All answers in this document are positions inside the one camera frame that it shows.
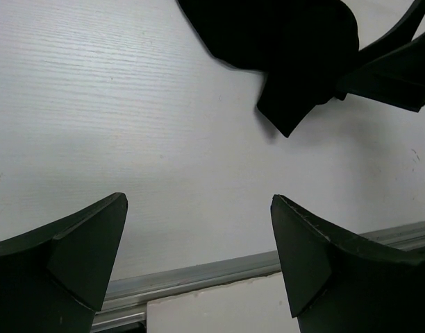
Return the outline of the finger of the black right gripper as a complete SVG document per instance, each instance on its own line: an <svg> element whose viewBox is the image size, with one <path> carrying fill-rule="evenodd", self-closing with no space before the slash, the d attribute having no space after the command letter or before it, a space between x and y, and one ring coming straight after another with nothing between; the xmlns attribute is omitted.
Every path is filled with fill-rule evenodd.
<svg viewBox="0 0 425 333"><path fill-rule="evenodd" d="M414 0L402 18L382 37L360 50L360 54L386 54L412 41L425 15L425 0Z"/></svg>
<svg viewBox="0 0 425 333"><path fill-rule="evenodd" d="M425 106L425 32L342 77L337 90L419 112Z"/></svg>

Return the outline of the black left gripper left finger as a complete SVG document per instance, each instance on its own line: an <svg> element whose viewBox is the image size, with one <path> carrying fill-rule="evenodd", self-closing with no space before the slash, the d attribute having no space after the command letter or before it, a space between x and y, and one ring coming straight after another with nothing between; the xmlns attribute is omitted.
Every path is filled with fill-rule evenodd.
<svg viewBox="0 0 425 333"><path fill-rule="evenodd" d="M0 332L89 332L101 310L128 201L113 193L0 241Z"/></svg>

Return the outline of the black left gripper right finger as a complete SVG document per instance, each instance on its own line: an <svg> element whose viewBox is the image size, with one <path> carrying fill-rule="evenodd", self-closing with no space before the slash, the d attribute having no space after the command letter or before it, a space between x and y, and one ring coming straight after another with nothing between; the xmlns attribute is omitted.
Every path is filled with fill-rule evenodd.
<svg viewBox="0 0 425 333"><path fill-rule="evenodd" d="M302 332L425 332L425 221L356 234L282 195L271 216Z"/></svg>

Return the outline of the black skirt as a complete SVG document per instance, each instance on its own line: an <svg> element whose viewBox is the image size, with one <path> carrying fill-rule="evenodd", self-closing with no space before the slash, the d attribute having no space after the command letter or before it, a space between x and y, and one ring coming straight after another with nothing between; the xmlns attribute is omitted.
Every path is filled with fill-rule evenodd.
<svg viewBox="0 0 425 333"><path fill-rule="evenodd" d="M359 49L343 1L179 1L210 54L266 73L258 111L285 137L331 100Z"/></svg>

